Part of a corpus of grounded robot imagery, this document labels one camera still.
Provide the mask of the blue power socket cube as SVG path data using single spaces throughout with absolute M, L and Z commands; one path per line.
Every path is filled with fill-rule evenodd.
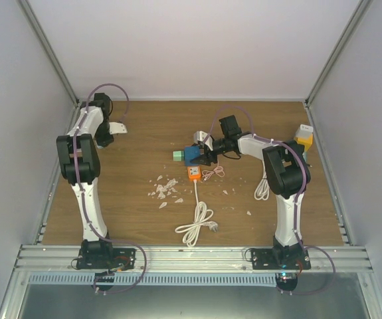
M 185 166 L 186 167 L 189 167 L 189 166 L 195 166 L 194 163 L 192 163 L 191 161 L 197 157 L 199 157 L 201 154 L 200 154 L 200 149 L 199 149 L 199 146 L 186 146 L 184 148 L 184 162 L 185 162 Z

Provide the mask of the green charger plug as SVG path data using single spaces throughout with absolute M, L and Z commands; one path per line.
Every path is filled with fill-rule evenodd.
M 172 156 L 173 156 L 173 161 L 184 161 L 185 160 L 185 154 L 184 154 L 183 150 L 173 151 Z

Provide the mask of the orange power socket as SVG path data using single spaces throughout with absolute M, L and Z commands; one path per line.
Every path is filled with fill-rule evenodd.
M 201 168 L 199 166 L 188 166 L 187 174 L 190 181 L 199 181 L 201 179 Z

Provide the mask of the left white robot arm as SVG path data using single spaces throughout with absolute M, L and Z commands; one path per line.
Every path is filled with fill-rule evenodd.
M 100 268 L 113 265 L 115 252 L 103 245 L 108 229 L 102 217 L 98 198 L 100 160 L 97 145 L 114 141 L 110 134 L 110 98 L 96 93 L 83 104 L 70 131 L 56 139 L 60 172 L 71 186 L 80 210 L 83 226 L 82 246 L 93 249 L 92 261 Z

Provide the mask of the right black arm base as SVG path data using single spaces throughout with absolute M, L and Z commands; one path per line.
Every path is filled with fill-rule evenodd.
M 250 248 L 250 261 L 254 270 L 310 270 L 308 252 L 297 243 L 282 247 L 277 244 L 272 248 Z

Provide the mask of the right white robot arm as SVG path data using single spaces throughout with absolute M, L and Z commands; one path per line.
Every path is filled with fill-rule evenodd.
M 287 269 L 296 261 L 296 253 L 304 250 L 300 231 L 301 204 L 311 175 L 303 157 L 304 146 L 295 140 L 280 142 L 261 138 L 253 132 L 243 132 L 235 116 L 219 120 L 223 137 L 214 139 L 210 133 L 193 134 L 201 155 L 191 163 L 211 165 L 219 155 L 234 152 L 252 156 L 264 165 L 265 180 L 276 196 L 277 224 L 274 234 L 272 261 Z

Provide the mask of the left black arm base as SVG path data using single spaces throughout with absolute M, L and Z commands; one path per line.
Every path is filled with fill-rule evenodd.
M 70 265 L 74 270 L 125 271 L 134 268 L 135 255 L 136 250 L 131 248 L 82 247 Z

